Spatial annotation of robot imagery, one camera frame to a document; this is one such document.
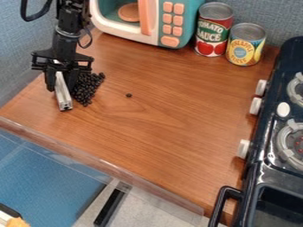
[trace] white knob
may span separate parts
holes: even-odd
[[[255,94],[257,96],[263,96],[267,85],[268,85],[268,81],[259,80]]]
[[[240,145],[237,148],[237,157],[243,160],[246,159],[250,143],[251,141],[249,140],[241,139]]]
[[[288,114],[290,114],[291,107],[287,103],[280,103],[279,106],[276,109],[276,113],[280,117],[287,117]]]
[[[258,115],[260,111],[261,103],[262,103],[262,98],[253,98],[249,113],[253,115]]]

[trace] gray wall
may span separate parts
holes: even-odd
[[[40,10],[45,0],[29,0],[29,13]],[[20,0],[0,0],[0,106],[33,80],[30,53],[51,46],[55,8],[33,22],[19,15]]]
[[[291,37],[303,35],[303,0],[219,0],[216,2],[223,2],[233,8],[236,23],[252,22],[263,26],[268,33],[268,44],[280,46]]]

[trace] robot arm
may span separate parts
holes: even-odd
[[[45,15],[51,7],[52,0],[47,0],[43,8],[36,14],[27,16],[27,0],[21,1],[20,14],[24,21],[37,20]],[[55,90],[56,73],[61,72],[66,86],[71,92],[79,74],[90,74],[93,58],[76,52],[77,44],[87,48],[92,43],[92,36],[87,29],[89,24],[88,0],[57,0],[57,19],[52,46],[48,50],[32,53],[32,69],[42,70],[49,91]],[[85,46],[80,44],[81,30],[85,29],[90,36],[90,42]]]

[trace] toy stove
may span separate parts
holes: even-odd
[[[252,141],[242,140],[243,189],[221,188],[209,227],[225,201],[237,200],[231,226],[303,226],[303,36],[281,48],[270,81],[259,81],[251,114],[259,115]]]

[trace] metal can rim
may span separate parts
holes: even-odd
[[[244,39],[244,38],[241,38],[241,37],[238,37],[238,36],[234,35],[235,29],[240,27],[240,26],[244,26],[244,25],[255,26],[255,27],[259,28],[260,30],[262,30],[264,32],[264,36],[260,39]],[[263,39],[266,39],[268,37],[268,34],[267,34],[266,30],[262,26],[254,24],[254,23],[238,23],[230,29],[230,34],[235,36],[237,39],[242,39],[242,40],[245,40],[247,42],[257,42],[257,41],[261,41]]]
[[[202,14],[201,11],[202,11],[205,7],[207,7],[207,6],[209,6],[209,5],[224,5],[225,7],[227,7],[227,8],[230,9],[231,14],[230,14],[229,17],[223,18],[223,19],[215,19],[215,18],[211,18],[211,17],[205,17],[205,16],[203,16],[203,14]],[[198,12],[199,12],[199,15],[200,15],[203,19],[207,19],[207,20],[228,20],[228,19],[231,19],[231,18],[234,17],[234,11],[232,10],[232,8],[231,8],[229,5],[224,4],[224,3],[218,3],[218,2],[202,4],[201,7],[199,8]]]

